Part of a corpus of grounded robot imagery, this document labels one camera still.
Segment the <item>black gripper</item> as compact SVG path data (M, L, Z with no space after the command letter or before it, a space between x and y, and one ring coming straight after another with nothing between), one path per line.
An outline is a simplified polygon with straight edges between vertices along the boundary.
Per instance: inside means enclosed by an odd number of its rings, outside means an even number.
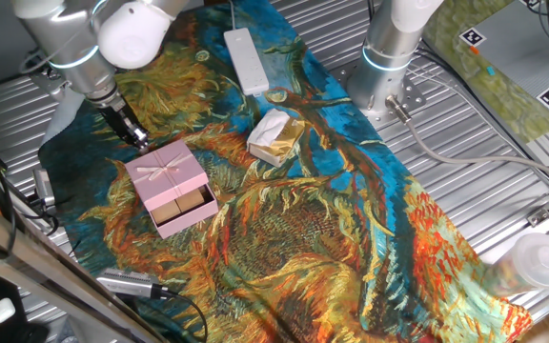
M136 124L136 116L123 97L114 97L109 101L95 102L107 124L129 146L136 147L141 153L149 151L149 133Z

